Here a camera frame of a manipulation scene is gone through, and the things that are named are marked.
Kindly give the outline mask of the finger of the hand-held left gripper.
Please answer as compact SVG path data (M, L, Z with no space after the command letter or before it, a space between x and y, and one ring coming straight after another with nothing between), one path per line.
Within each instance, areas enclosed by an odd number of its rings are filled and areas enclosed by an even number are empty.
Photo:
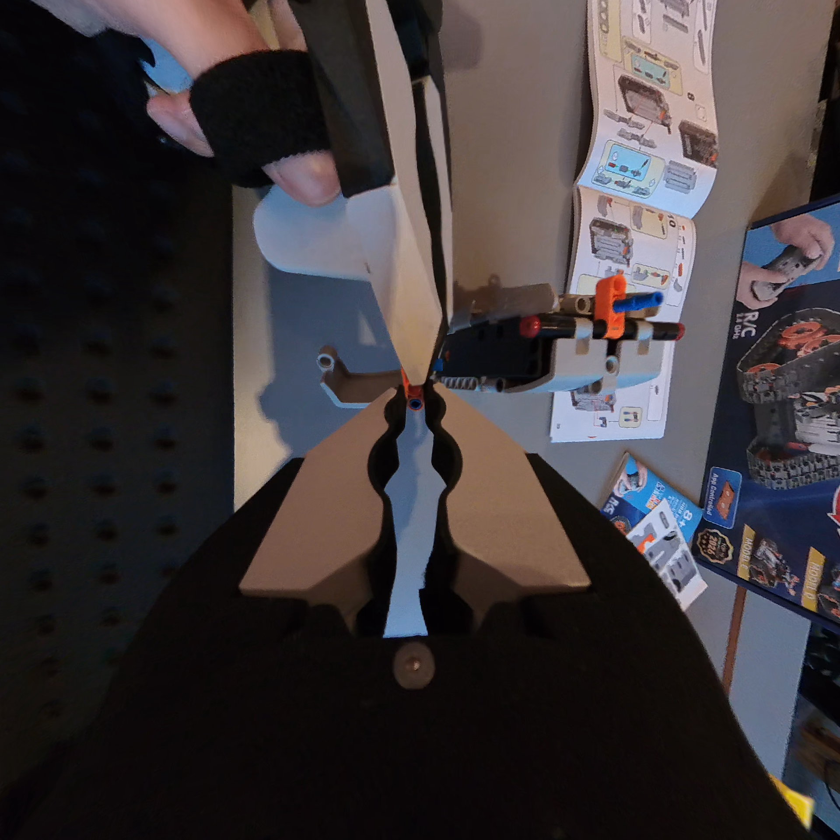
M442 298L434 268L434 233L422 187L437 191L441 209L442 123L438 91L430 77L416 81L403 55L384 1L365 2L375 68L391 146L394 175L363 193L363 250L369 279L397 358L411 386L423 385L442 328Z
M434 80L418 82L418 173L423 205L432 236L433 269L442 309L433 357L443 347L453 317L454 246L453 208L448 158L448 122L445 96Z

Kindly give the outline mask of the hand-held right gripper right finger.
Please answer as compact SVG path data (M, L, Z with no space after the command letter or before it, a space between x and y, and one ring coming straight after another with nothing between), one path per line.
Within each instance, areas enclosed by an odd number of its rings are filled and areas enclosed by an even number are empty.
M444 481L423 583L426 624L480 624L501 603L591 580L526 451L442 385L424 389Z

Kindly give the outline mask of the yellow tape roll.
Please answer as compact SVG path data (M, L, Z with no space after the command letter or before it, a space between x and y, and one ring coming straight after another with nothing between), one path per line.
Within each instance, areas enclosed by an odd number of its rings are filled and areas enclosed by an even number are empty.
M807 832L812 829L815 801L808 795L794 791L781 780L770 774L770 780L791 808Z

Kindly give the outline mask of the sticker sheet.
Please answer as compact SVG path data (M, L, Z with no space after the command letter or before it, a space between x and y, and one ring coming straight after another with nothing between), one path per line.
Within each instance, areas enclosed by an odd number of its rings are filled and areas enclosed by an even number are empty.
M645 557L684 612L706 590L707 584L667 500L660 501L626 538Z

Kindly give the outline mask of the person's left hand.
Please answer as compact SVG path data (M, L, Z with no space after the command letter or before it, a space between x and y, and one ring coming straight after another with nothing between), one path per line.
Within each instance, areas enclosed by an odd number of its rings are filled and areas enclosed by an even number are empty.
M188 90L150 97L150 119L175 142L216 157L243 185L276 184L310 207L331 203L340 179L323 124L308 44L288 2L268 2L277 49L250 2L37 2L79 34L110 29L153 42L183 68Z

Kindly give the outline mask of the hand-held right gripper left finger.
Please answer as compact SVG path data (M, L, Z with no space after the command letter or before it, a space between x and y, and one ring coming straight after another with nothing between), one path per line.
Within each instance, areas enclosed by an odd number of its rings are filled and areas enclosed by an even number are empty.
M370 562L385 536L386 497L371 476L375 446L403 406L388 387L311 449L238 585L242 595L332 606L351 631L375 599Z

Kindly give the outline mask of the grey brick robot assembly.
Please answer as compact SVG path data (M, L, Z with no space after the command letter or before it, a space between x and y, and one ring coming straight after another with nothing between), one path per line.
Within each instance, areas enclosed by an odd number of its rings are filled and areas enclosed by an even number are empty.
M631 291L622 274L596 278L588 293L549 286L508 289L489 311L472 311L441 344L429 378L449 390L572 394L610 402L618 390L658 377L666 349L685 327L665 321L665 295Z

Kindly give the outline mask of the grey desk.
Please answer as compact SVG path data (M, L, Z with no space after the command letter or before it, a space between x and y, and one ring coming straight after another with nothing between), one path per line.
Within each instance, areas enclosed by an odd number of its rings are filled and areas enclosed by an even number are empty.
M719 172L696 216L698 253L683 315L665 435L552 444L542 394L469 402L601 503L623 452L697 500L705 474L746 227L805 204L807 165L834 2L721 2L712 74ZM565 281L572 187L590 145L585 2L446 2L441 45L453 167L455 275L509 286ZM286 275L262 259L252 228L257 194L234 189L234 508L288 458L350 418L319 384L329 344L352 371L394 353L360 282ZM688 610L716 669L732 659L730 701L760 760L780 774L791 732L808 619L747 595L737 650L728 642L740 589L706 573Z

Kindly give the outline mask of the black perforated plastic panel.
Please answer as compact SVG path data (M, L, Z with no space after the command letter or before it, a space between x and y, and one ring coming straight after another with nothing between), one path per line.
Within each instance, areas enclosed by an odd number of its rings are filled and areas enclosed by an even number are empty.
M62 763L233 500L232 193L140 44L2 2L2 793Z

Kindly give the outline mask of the open instruction booklet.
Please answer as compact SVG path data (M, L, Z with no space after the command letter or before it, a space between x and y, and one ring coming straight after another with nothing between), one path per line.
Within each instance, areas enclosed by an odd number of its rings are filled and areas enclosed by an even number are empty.
M697 252L693 218L718 173L714 1L588 2L593 130L574 191L566 290L622 275L679 322Z

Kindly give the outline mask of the grey curved panel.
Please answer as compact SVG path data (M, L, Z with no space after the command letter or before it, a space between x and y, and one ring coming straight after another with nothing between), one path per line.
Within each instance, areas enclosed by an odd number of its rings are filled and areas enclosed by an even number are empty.
M403 387L399 370L353 373L341 361L336 349L329 345L321 347L317 363L321 373L320 385L338 407L364 408L388 389Z

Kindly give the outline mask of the blue robot kit box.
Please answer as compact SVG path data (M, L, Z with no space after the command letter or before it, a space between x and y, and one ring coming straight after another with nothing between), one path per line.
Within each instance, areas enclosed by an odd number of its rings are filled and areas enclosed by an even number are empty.
M838 634L838 195L751 226L721 367L699 563Z

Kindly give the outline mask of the blue manual booklet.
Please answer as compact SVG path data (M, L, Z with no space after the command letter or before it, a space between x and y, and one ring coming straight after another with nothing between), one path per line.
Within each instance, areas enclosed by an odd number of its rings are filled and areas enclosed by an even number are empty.
M655 474L645 463L625 453L602 505L602 515L627 536L654 511L666 514L667 522L650 520L667 532L681 532L688 546L700 522L700 509L687 496Z

